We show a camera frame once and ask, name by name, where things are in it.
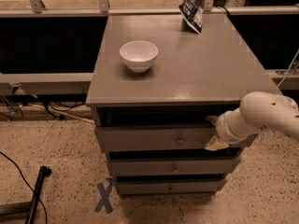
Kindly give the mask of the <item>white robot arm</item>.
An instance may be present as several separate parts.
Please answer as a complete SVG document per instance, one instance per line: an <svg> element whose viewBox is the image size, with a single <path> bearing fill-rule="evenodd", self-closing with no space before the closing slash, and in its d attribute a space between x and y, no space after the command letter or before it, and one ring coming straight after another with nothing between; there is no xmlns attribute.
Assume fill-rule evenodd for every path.
<svg viewBox="0 0 299 224"><path fill-rule="evenodd" d="M299 141L298 104L284 95L254 91L245 95L234 111L206 119L216 128L216 134L205 145L209 151L225 149L267 130Z"/></svg>

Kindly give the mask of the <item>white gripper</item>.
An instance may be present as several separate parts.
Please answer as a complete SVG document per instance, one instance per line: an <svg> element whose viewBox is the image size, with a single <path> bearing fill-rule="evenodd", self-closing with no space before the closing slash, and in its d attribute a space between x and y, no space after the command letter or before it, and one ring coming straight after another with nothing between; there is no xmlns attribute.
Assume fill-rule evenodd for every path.
<svg viewBox="0 0 299 224"><path fill-rule="evenodd" d="M216 125L216 134L205 145L205 150L225 149L229 144L237 144L249 136L248 125L239 109L227 111L218 116L207 116L206 120Z"/></svg>

